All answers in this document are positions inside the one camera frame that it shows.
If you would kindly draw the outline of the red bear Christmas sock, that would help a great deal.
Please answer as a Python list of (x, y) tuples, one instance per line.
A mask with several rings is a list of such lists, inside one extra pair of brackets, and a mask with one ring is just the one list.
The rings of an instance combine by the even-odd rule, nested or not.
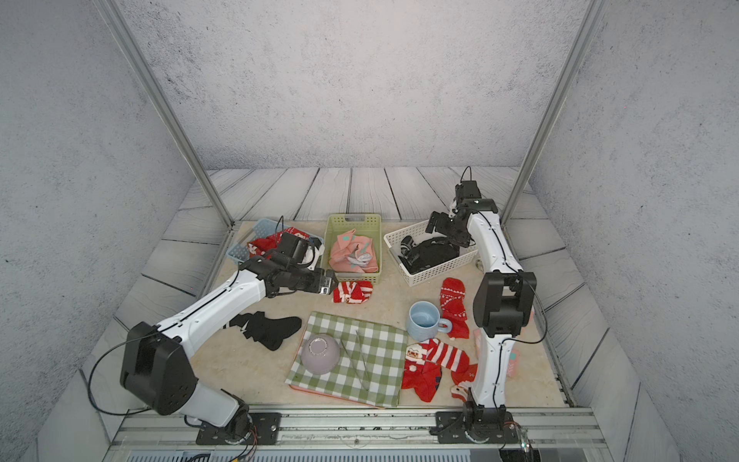
[(294, 227), (286, 228), (283, 231), (278, 231), (266, 238), (258, 238), (247, 243), (247, 249), (249, 257), (254, 256), (265, 256), (269, 250), (277, 248), (280, 244), (284, 234), (291, 234), (299, 238), (309, 240), (311, 236), (301, 230)]

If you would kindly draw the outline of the black sock with white label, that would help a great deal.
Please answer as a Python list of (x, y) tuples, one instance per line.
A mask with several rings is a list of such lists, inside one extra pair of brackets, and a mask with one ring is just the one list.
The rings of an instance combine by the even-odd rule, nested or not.
[(434, 237), (417, 244), (412, 236), (406, 236), (400, 243), (398, 259), (410, 275), (416, 275), (459, 255), (460, 247), (452, 244), (447, 237)]

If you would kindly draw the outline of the black sock with blue patch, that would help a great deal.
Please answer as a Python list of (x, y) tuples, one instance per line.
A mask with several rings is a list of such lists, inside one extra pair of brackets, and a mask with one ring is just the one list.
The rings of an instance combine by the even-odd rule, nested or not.
[(256, 312), (236, 315), (225, 327), (238, 327), (244, 338), (276, 352), (286, 339), (301, 329), (302, 320), (299, 317), (269, 319), (264, 312)]

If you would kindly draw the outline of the red sock white dot pattern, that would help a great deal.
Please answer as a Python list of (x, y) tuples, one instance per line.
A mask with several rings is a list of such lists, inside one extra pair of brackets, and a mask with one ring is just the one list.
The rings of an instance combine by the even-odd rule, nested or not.
[(442, 316), (451, 322), (448, 337), (452, 339), (470, 338), (467, 310), (464, 304), (465, 296), (466, 288), (461, 280), (451, 277), (444, 280), (440, 292), (440, 308)]

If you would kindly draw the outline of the pink sock with teal leaves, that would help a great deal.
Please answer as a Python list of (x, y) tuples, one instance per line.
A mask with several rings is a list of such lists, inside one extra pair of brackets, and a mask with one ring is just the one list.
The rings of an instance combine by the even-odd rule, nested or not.
[(373, 239), (352, 229), (340, 234), (330, 250), (329, 265), (337, 273), (378, 273)]

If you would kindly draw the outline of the pink sock with blue text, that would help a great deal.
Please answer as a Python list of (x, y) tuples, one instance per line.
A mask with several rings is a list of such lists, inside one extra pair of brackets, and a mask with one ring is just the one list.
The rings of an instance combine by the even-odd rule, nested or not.
[(482, 328), (473, 331), (475, 351), (477, 352), (476, 379), (483, 379), (491, 373), (496, 377), (509, 377), (510, 363), (516, 363), (515, 342), (511, 334), (489, 336)]

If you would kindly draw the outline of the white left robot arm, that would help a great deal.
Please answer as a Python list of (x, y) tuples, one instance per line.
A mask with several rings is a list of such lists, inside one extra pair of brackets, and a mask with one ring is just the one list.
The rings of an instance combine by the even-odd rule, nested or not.
[(143, 321), (128, 333), (121, 386), (160, 415), (179, 413), (228, 427), (248, 406), (200, 382), (191, 358), (236, 315), (281, 289), (329, 295), (338, 285), (331, 269), (304, 268), (254, 257), (221, 286), (157, 325)]

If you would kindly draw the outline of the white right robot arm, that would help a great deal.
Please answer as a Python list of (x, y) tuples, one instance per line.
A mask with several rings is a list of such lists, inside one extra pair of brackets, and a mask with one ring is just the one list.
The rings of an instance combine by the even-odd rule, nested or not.
[(426, 231), (460, 248), (477, 246), (484, 273), (473, 299), (477, 374), (469, 393), (477, 406), (497, 411), (505, 404), (511, 350), (530, 320), (536, 276), (516, 260), (490, 199), (464, 199), (450, 214), (434, 212)]

